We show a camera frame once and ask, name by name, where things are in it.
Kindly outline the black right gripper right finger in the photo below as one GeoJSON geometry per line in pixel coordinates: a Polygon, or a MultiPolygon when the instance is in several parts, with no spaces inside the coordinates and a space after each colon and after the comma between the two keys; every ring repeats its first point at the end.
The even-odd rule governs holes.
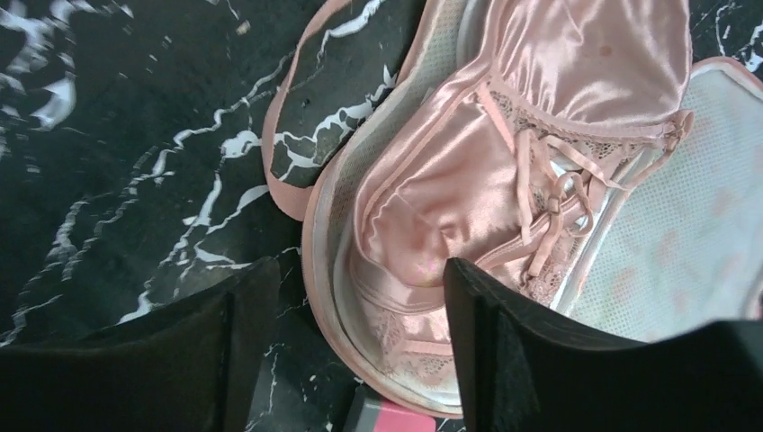
{"type": "Polygon", "coordinates": [[[451,258],[444,297],[469,431],[759,431],[762,325],[644,344],[527,299],[451,258]]]}

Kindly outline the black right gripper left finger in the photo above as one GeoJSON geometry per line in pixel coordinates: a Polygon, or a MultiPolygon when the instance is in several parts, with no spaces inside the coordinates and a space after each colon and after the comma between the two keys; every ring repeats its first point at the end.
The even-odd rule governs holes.
{"type": "Polygon", "coordinates": [[[281,274],[242,274],[78,340],[4,347],[4,431],[241,431],[281,274]]]}

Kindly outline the floral mesh laundry bag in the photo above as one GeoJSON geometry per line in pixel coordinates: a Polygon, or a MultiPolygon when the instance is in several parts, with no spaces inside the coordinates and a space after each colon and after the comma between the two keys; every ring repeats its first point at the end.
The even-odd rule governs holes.
{"type": "MultiPolygon", "coordinates": [[[[343,128],[328,154],[313,161],[319,176],[289,182],[274,153],[288,140],[301,67],[326,59],[331,41],[345,41],[381,15],[370,2],[347,21],[347,1],[325,3],[311,19],[295,58],[265,117],[265,174],[276,205],[302,222],[302,268],[310,307],[324,337],[359,377],[408,409],[459,418],[456,366],[446,385],[426,387],[391,373],[348,269],[353,211],[367,172],[432,94],[473,60],[481,45],[482,15],[492,1],[429,1],[391,93],[370,113],[336,112],[317,131],[343,128]]],[[[628,190],[606,193],[594,229],[575,247],[570,268],[548,304],[569,318],[618,336],[655,341],[712,319],[750,318],[762,273],[762,84],[727,57],[691,59],[680,108],[686,134],[669,157],[646,150],[624,168],[628,190]]],[[[449,321],[444,310],[451,339],[449,321]]]]}

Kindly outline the pink satin bra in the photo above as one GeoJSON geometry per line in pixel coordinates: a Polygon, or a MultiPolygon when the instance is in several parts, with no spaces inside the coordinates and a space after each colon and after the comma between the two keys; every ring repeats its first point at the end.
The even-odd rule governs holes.
{"type": "Polygon", "coordinates": [[[477,56],[367,172],[348,269],[382,365],[426,387],[455,376],[451,257],[548,304],[628,162],[687,132],[686,1],[492,1],[477,56]]]}

